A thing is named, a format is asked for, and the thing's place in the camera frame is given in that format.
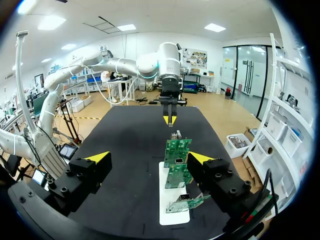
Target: green circuit board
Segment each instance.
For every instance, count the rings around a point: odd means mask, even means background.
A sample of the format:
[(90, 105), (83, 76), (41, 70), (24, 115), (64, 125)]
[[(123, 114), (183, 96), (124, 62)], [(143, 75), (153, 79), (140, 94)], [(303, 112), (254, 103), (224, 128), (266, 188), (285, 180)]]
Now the green circuit board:
[(187, 169), (186, 163), (172, 164), (169, 167), (168, 177), (166, 179), (166, 189), (183, 188), (190, 184), (194, 178)]
[(207, 196), (198, 197), (194, 199), (181, 200), (182, 196), (183, 195), (181, 195), (177, 201), (169, 204), (168, 208), (165, 211), (167, 214), (185, 212), (185, 211), (188, 211), (189, 209), (195, 209), (196, 207), (203, 204), (206, 199), (211, 197), (210, 195), (207, 195)]
[(164, 167), (169, 168), (170, 165), (175, 164), (176, 159), (182, 159), (184, 163), (187, 162), (189, 144), (192, 139), (170, 139), (166, 141)]

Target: ceiling light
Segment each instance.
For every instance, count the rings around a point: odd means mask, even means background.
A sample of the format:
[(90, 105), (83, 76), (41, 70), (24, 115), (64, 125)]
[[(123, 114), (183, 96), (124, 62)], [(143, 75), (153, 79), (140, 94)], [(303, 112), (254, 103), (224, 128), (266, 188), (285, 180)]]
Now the ceiling light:
[(259, 52), (259, 53), (265, 53), (265, 52), (266, 52), (266, 51), (263, 50), (261, 47), (253, 46), (252, 49), (255, 50), (256, 52)]
[(13, 67), (12, 67), (12, 70), (13, 71), (15, 71), (16, 70), (16, 65), (14, 65)]
[(74, 49), (76, 47), (75, 44), (67, 44), (65, 46), (63, 46), (61, 49), (63, 50), (71, 50), (71, 49)]
[(209, 25), (205, 26), (204, 29), (207, 29), (207, 30), (210, 30), (210, 31), (214, 31), (216, 33), (219, 33), (223, 30), (226, 30), (225, 27), (223, 26), (219, 26), (219, 25), (216, 25), (216, 24), (213, 24), (213, 23), (210, 23)]
[(133, 25), (133, 24), (117, 26), (117, 28), (120, 29), (121, 31), (129, 31), (129, 30), (135, 30), (136, 29), (135, 25)]
[(41, 63), (46, 63), (46, 62), (49, 62), (51, 60), (51, 58), (46, 58), (46, 59), (43, 59)]
[(39, 30), (53, 30), (63, 24), (66, 20), (59, 16), (46, 16), (40, 25)]
[(36, 0), (24, 0), (18, 6), (18, 14), (27, 14), (31, 8), (35, 5)]

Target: ceiling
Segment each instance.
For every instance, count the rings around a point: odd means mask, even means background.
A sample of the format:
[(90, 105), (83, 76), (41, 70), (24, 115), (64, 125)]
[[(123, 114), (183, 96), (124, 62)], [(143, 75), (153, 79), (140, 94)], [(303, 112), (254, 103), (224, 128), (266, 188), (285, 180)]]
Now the ceiling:
[[(38, 0), (28, 15), (14, 18), (0, 47), (0, 82), (12, 72), (16, 33), (28, 30), (23, 45), (23, 71), (41, 66), (46, 58), (58, 58), (68, 51), (61, 47), (81, 47), (120, 35), (114, 26), (134, 24), (125, 33), (172, 32), (197, 35), (219, 41), (249, 37), (281, 37), (267, 0)], [(51, 31), (38, 30), (44, 16), (56, 15), (66, 21)], [(204, 29), (209, 23), (226, 28), (222, 32)]]

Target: black work surface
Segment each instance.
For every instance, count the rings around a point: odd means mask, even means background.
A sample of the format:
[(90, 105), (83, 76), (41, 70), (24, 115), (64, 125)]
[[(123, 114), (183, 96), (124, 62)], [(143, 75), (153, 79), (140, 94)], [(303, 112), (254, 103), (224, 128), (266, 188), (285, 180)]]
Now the black work surface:
[[(111, 152), (112, 170), (97, 194), (90, 194), (69, 218), (101, 232), (136, 238), (202, 240), (222, 233), (229, 216), (210, 198), (190, 211), (190, 222), (159, 224), (159, 162), (166, 140), (180, 130), (192, 139), (190, 151), (212, 158), (231, 159), (206, 118), (195, 107), (178, 107), (177, 120), (168, 127), (161, 106), (113, 107), (85, 139), (73, 158)], [(195, 181), (187, 186), (195, 198)]]

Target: yellow triangle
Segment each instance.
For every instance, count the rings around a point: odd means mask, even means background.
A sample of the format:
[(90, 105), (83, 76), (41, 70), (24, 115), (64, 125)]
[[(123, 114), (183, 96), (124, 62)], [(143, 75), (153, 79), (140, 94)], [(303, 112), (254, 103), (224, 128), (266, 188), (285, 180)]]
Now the yellow triangle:
[(169, 122), (169, 116), (163, 116), (164, 120), (165, 120), (165, 123), (168, 125), (168, 122)]
[(204, 164), (204, 162), (206, 162), (208, 160), (215, 160), (216, 159), (216, 158), (208, 157), (205, 155), (201, 155), (199, 153), (195, 153), (193, 151), (190, 151), (189, 153), (191, 153), (199, 161), (199, 163), (201, 163), (202, 165)]
[(177, 116), (172, 116), (172, 125), (175, 123)]
[(85, 159), (90, 159), (91, 161), (95, 161), (96, 163), (98, 163), (101, 159), (103, 159), (108, 153), (110, 153), (109, 151), (97, 154), (97, 155), (93, 155), (93, 156), (89, 156)]

